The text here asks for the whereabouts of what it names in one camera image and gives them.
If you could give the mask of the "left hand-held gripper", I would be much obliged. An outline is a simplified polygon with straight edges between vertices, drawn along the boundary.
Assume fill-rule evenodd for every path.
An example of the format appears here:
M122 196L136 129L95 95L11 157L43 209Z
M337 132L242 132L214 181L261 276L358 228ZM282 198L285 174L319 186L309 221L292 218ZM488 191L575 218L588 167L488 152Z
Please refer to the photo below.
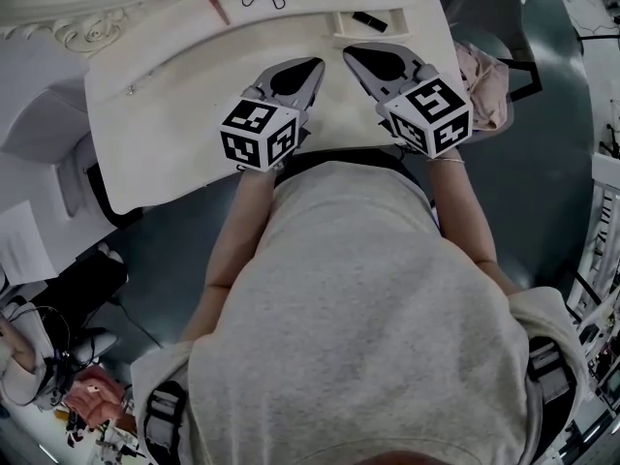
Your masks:
M314 104L325 71L325 61L318 57L288 60L266 69L256 86L230 99L220 116L225 157L256 171L268 171L283 162L306 135L307 110Z

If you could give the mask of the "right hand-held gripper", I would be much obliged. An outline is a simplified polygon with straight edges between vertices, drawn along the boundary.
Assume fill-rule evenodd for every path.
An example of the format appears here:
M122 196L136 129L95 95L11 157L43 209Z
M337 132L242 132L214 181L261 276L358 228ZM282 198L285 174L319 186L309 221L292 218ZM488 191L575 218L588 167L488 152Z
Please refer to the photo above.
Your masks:
M360 43L346 46L342 54L364 91L378 99L380 125L393 137L435 159L472 135L471 102L410 49Z

